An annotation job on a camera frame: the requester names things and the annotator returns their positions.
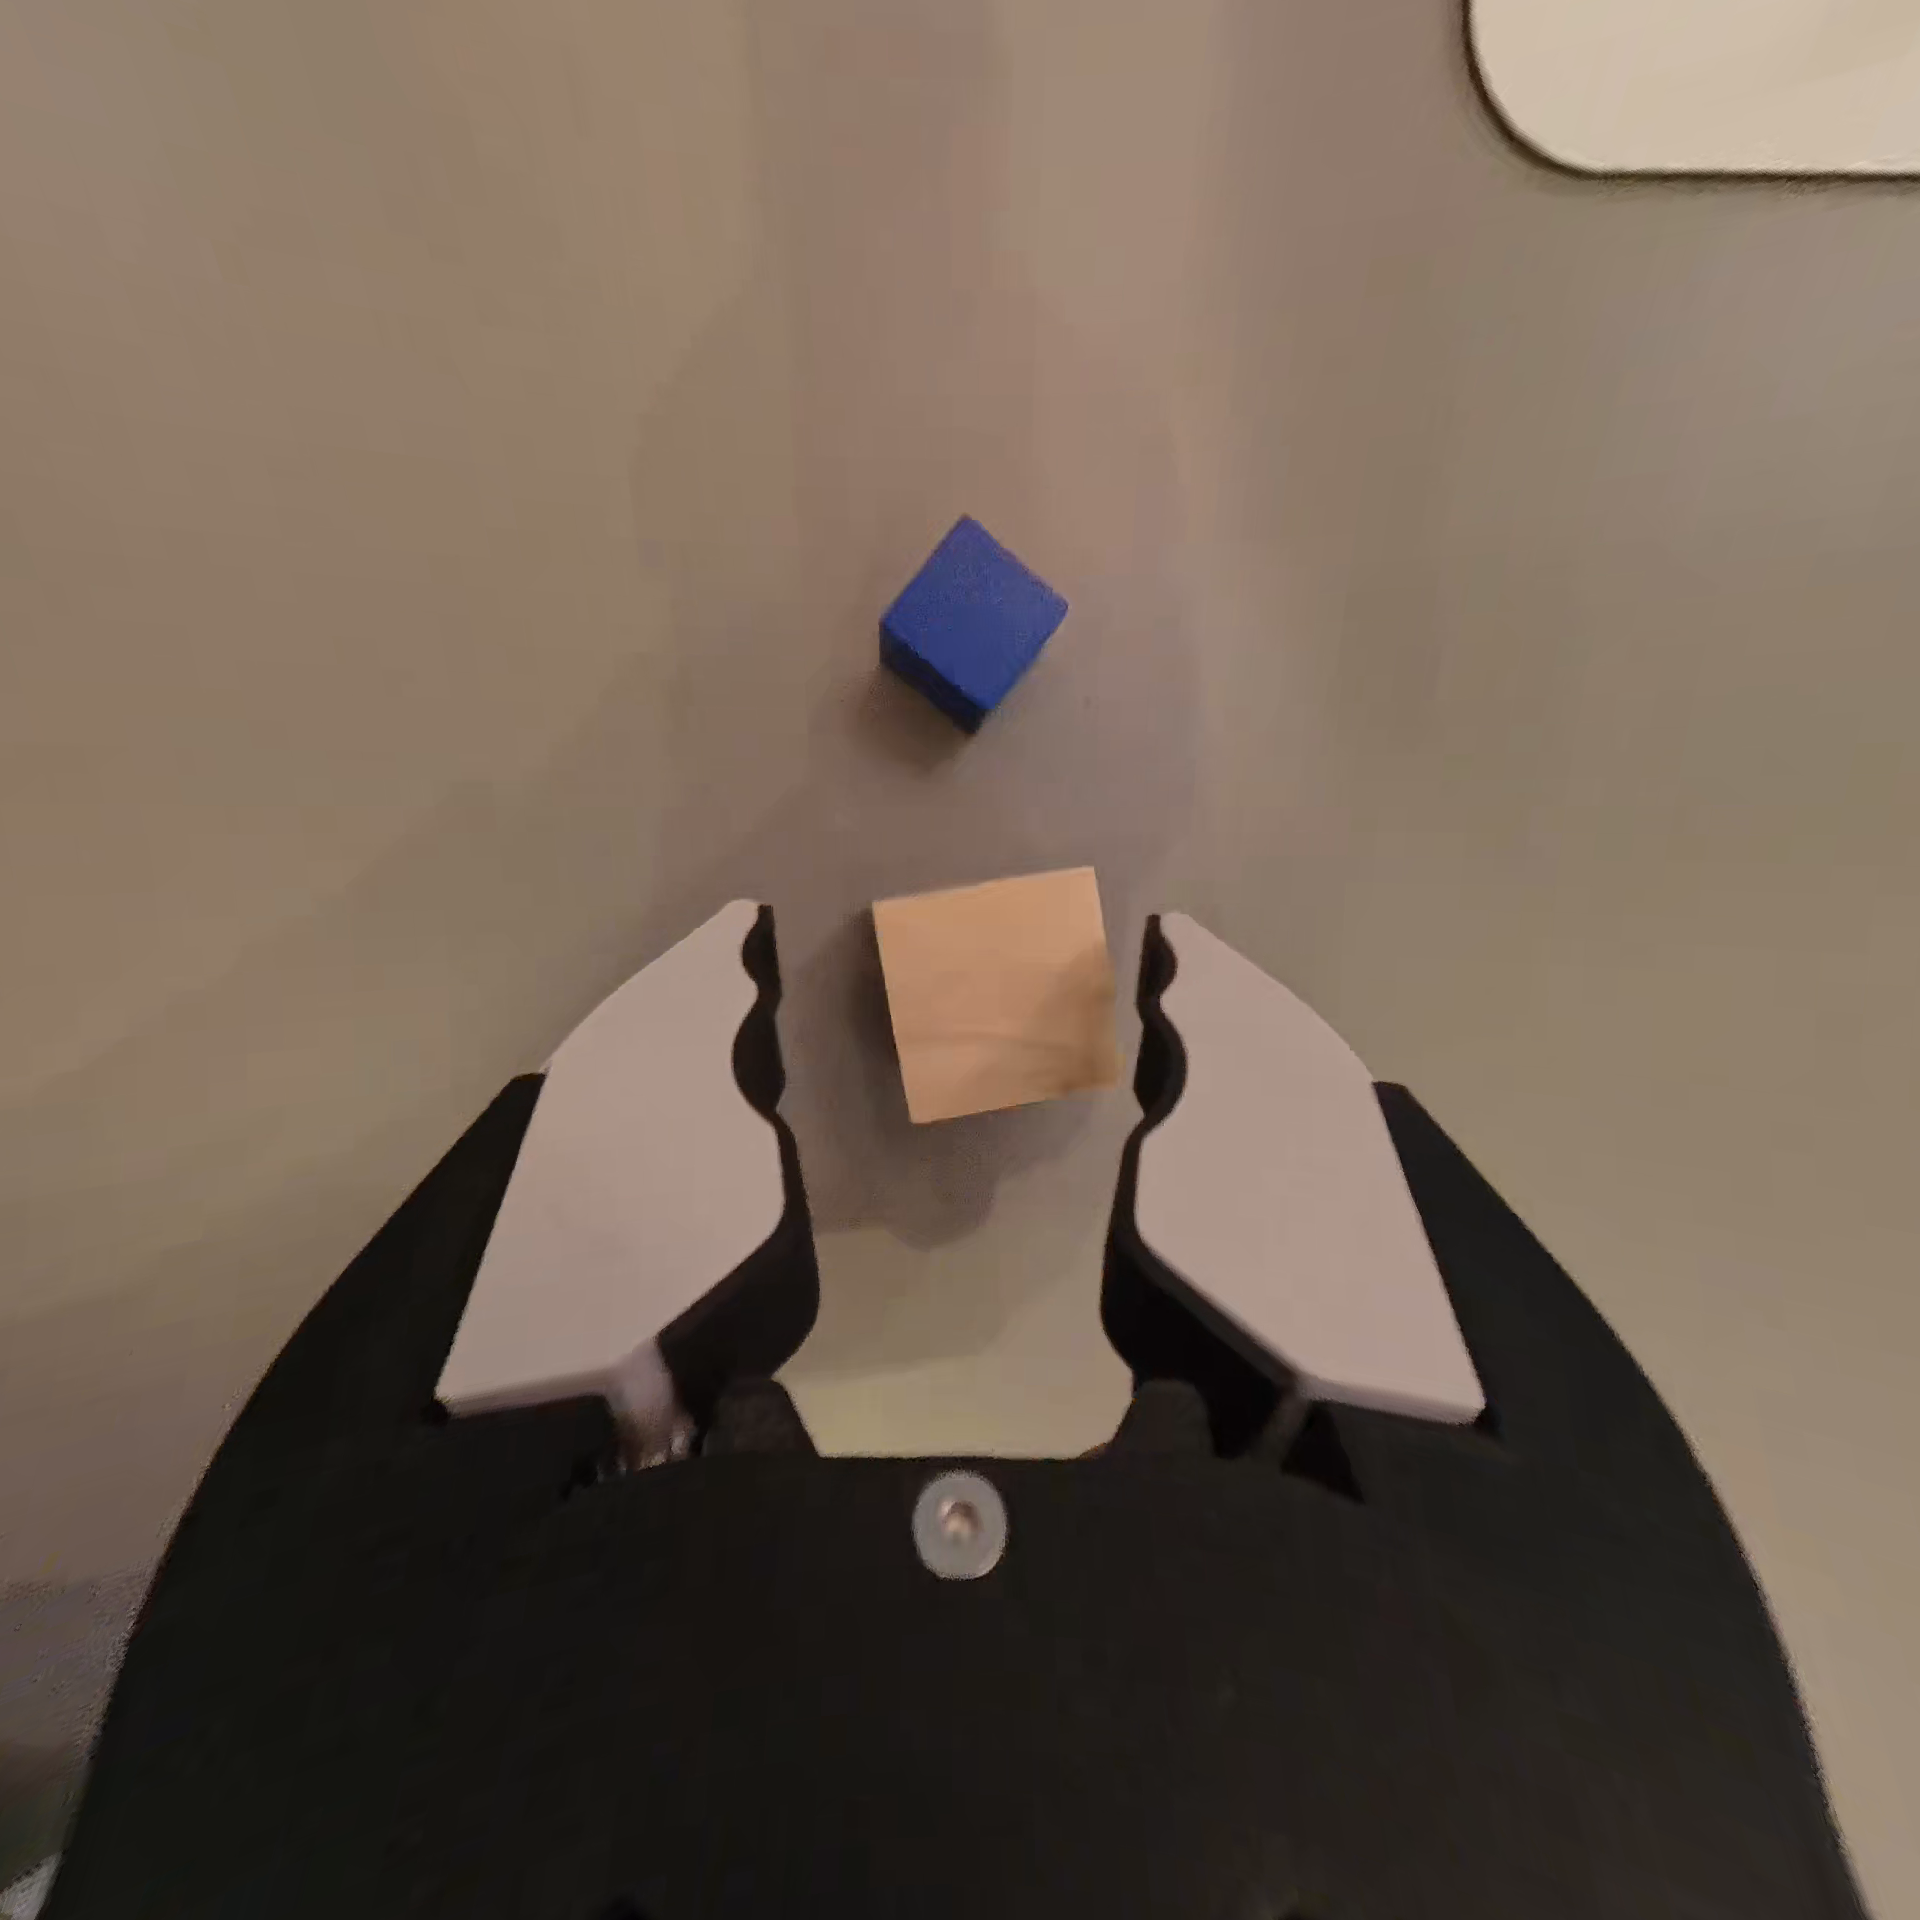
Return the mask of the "small blue wooden cube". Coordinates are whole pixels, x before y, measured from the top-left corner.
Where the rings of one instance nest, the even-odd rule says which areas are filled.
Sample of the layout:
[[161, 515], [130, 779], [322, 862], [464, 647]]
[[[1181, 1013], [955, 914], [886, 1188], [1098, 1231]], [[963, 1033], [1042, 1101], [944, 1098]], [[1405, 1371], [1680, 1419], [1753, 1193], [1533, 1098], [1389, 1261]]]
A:
[[964, 515], [877, 626], [880, 668], [974, 737], [1066, 623], [1068, 598]]

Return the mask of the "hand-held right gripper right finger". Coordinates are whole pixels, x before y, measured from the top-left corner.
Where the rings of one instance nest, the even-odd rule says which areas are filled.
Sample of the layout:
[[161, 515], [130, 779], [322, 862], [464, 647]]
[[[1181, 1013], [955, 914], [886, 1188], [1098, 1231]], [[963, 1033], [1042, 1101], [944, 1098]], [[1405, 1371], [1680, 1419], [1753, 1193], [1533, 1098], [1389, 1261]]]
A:
[[1100, 1284], [1133, 1385], [1188, 1390], [1220, 1457], [1323, 1409], [1475, 1428], [1485, 1387], [1357, 1051], [1184, 911], [1144, 927], [1136, 1010]]

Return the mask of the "medium plain wooden cube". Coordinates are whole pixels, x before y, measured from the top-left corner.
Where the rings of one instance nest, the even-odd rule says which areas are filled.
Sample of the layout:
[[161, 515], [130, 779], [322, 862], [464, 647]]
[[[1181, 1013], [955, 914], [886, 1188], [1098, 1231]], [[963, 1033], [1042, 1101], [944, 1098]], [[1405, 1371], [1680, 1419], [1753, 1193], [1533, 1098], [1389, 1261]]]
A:
[[872, 905], [907, 1117], [1115, 1087], [1115, 970], [1091, 867]]

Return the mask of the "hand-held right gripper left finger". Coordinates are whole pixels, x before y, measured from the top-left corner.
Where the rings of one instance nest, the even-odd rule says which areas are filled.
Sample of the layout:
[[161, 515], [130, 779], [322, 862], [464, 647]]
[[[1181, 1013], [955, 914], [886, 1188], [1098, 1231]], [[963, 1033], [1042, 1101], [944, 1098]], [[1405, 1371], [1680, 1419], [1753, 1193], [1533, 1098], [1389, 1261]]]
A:
[[731, 901], [546, 1061], [438, 1403], [605, 1403], [624, 1459], [702, 1445], [720, 1399], [814, 1329], [821, 1269], [782, 1117], [768, 905]]

